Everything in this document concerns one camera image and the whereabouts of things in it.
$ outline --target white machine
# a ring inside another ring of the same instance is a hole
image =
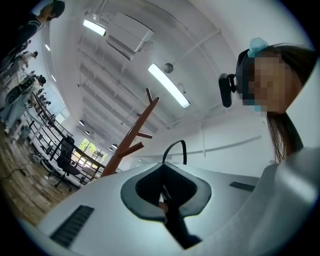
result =
[[[319,155],[320,147],[304,148],[268,166],[260,179],[149,164],[89,183],[37,228],[22,225],[52,256],[271,255],[317,202]],[[158,207],[161,193],[166,215]]]

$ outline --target wooden coat rack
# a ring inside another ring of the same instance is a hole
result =
[[[142,142],[139,142],[133,146],[130,146],[131,143],[134,141],[136,136],[152,139],[152,135],[140,132],[141,127],[146,122],[148,116],[151,114],[152,110],[154,110],[155,106],[157,105],[158,101],[160,100],[159,97],[156,97],[154,100],[151,97],[151,93],[149,88],[146,89],[146,94],[148,95],[148,99],[150,105],[145,109],[145,111],[139,116],[135,124],[132,126],[130,131],[124,137],[116,151],[114,152],[113,156],[111,157],[110,161],[104,168],[100,177],[112,175],[116,172],[122,158],[132,154],[133,152],[138,151],[144,147]]]

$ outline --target light fixture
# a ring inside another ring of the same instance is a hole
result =
[[[99,35],[101,35],[101,36],[105,36],[106,35],[106,28],[105,27],[103,27],[103,26],[100,26],[100,25],[98,25],[98,24],[96,24],[96,23],[93,23],[93,22],[91,22],[91,21],[89,21],[89,20],[87,20],[87,19],[85,19],[84,21],[83,21],[83,25],[85,26],[85,27],[87,27],[88,29],[91,29],[91,30],[93,30],[94,32],[97,32]]]
[[[190,102],[186,97],[179,91],[175,84],[166,76],[162,70],[157,67],[156,64],[152,63],[148,68],[148,71],[171,93],[171,95],[179,102],[179,104],[185,109],[190,106]]]

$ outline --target blue hair bow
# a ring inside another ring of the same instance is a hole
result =
[[[260,37],[252,38],[250,40],[248,57],[254,58],[255,54],[260,52],[261,50],[267,48],[269,44]]]

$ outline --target black office chair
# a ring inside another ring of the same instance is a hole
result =
[[[64,174],[61,176],[59,173],[49,173],[49,176],[55,176],[60,178],[59,182],[57,184],[55,184],[55,187],[58,187],[58,185],[61,182],[64,182],[66,184],[66,186],[69,188],[69,191],[71,192],[72,188],[69,185],[69,181],[67,179],[65,179],[66,175],[69,176],[71,175],[79,175],[80,171],[72,166],[70,164],[71,160],[71,156],[72,156],[72,152],[73,152],[73,144],[75,143],[75,140],[73,138],[71,138],[70,136],[68,136],[67,138],[63,138],[60,141],[60,145],[61,145],[61,153],[60,156],[57,158],[56,162],[57,165],[62,168],[62,170],[64,171]],[[57,152],[59,148],[59,145],[56,147],[56,149],[54,150],[54,153],[52,154],[52,156],[55,155],[55,153]]]

